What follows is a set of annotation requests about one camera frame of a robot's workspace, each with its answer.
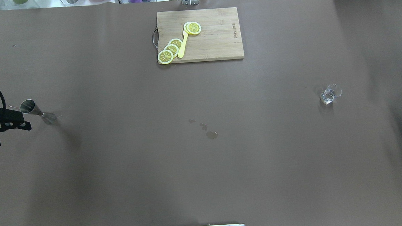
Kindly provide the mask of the yellow plastic spoon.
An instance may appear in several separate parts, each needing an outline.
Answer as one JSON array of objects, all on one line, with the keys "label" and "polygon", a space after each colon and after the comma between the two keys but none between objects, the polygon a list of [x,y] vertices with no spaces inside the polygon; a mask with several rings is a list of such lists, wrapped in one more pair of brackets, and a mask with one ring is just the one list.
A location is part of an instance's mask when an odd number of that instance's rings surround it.
[{"label": "yellow plastic spoon", "polygon": [[178,52],[178,55],[177,55],[177,57],[179,59],[184,57],[188,36],[192,35],[192,33],[188,29],[188,25],[190,23],[191,22],[186,22],[186,23],[184,23],[184,26],[183,26],[183,33],[182,33],[183,34],[183,40],[182,40],[181,47],[179,48],[179,52]]}]

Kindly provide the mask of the clear glass cup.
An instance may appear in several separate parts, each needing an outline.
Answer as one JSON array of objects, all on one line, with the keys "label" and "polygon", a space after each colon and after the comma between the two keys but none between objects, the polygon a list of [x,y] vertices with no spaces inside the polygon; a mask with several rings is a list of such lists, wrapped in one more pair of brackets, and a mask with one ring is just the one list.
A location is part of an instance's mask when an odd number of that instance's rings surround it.
[{"label": "clear glass cup", "polygon": [[320,94],[320,101],[324,104],[331,104],[336,98],[342,96],[342,88],[337,84],[328,85]]}]

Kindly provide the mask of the steel measuring jigger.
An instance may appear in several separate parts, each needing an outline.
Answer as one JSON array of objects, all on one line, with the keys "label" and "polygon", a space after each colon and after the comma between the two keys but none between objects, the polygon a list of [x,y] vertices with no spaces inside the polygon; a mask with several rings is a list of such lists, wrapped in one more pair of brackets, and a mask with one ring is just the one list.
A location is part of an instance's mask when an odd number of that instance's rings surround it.
[{"label": "steel measuring jigger", "polygon": [[20,106],[20,111],[24,114],[32,114],[39,116],[46,124],[53,124],[57,120],[57,116],[51,112],[42,112],[35,101],[27,99]]}]

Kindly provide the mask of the lemon slice end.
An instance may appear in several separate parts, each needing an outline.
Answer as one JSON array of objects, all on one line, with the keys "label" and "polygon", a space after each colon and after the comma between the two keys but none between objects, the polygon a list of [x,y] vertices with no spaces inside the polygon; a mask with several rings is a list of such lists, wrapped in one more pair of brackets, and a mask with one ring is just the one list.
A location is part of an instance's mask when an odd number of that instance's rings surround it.
[{"label": "lemon slice end", "polygon": [[166,50],[162,50],[159,52],[158,56],[157,56],[157,61],[159,64],[169,64],[174,60],[174,53],[172,51],[170,51],[169,49]]}]

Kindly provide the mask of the lemon slice near spoon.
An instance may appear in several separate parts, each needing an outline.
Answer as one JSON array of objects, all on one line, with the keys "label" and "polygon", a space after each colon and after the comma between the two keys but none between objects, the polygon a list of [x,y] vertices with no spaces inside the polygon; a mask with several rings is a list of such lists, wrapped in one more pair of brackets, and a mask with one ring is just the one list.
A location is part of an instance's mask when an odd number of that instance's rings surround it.
[{"label": "lemon slice near spoon", "polygon": [[179,38],[173,38],[169,41],[168,44],[176,45],[178,48],[182,46],[182,39]]}]

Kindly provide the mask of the wooden cutting board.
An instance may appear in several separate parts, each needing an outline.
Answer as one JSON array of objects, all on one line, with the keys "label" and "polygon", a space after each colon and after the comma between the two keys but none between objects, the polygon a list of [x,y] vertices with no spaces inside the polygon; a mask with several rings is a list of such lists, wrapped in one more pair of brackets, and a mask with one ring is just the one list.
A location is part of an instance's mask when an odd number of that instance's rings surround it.
[{"label": "wooden cutting board", "polygon": [[184,56],[176,57],[172,63],[244,59],[236,7],[158,12],[158,52],[161,52],[170,40],[183,39],[184,24],[187,22],[196,22],[202,29],[197,35],[188,35]]}]

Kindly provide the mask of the lemon slice on spoon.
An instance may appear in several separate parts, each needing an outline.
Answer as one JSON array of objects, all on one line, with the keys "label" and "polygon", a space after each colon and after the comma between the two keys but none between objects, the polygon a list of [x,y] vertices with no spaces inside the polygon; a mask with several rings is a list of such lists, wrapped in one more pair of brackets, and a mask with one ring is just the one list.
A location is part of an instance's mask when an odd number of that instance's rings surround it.
[{"label": "lemon slice on spoon", "polygon": [[202,30],[201,25],[198,22],[187,22],[186,32],[191,35],[198,35]]}]

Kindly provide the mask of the lemon slice middle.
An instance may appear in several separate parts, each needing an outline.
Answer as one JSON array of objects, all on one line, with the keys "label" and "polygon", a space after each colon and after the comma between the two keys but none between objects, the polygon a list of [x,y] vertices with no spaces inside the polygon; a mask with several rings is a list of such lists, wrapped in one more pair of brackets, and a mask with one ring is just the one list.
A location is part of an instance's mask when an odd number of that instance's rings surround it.
[{"label": "lemon slice middle", "polygon": [[178,53],[179,53],[179,47],[177,45],[174,44],[168,44],[164,50],[168,50],[173,54],[173,57],[175,58]]}]

